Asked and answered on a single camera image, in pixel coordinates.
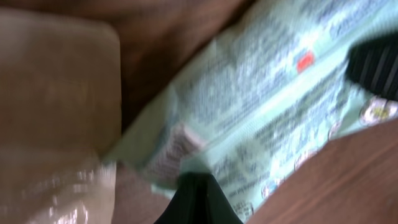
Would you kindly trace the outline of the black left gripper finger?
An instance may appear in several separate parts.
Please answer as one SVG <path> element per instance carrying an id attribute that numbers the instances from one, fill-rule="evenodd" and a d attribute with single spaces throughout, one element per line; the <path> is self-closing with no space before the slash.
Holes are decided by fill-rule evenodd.
<path id="1" fill-rule="evenodd" d="M 155 224 L 242 224 L 211 174 L 189 172 Z"/>

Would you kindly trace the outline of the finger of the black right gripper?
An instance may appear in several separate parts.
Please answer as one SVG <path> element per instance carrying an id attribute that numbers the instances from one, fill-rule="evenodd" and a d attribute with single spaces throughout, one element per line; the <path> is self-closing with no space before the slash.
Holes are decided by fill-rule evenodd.
<path id="1" fill-rule="evenodd" d="M 397 101 L 397 33 L 353 46 L 348 52 L 346 76 L 377 96 Z"/>

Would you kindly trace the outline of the teal white snack packet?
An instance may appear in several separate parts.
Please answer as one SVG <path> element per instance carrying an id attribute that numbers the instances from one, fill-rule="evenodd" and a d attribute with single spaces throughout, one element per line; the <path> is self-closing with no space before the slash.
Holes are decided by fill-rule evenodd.
<path id="1" fill-rule="evenodd" d="M 397 31 L 397 1 L 258 1 L 150 102 L 108 159 L 171 197 L 208 172 L 245 222 L 328 141 L 397 117 L 346 76 L 349 50 Z"/>

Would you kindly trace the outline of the brown white snack packet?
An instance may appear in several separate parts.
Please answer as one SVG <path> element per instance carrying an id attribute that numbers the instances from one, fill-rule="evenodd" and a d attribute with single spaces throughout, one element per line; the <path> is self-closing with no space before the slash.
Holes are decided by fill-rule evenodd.
<path id="1" fill-rule="evenodd" d="M 110 223 L 119 38 L 101 22 L 1 9 L 1 223 Z"/>

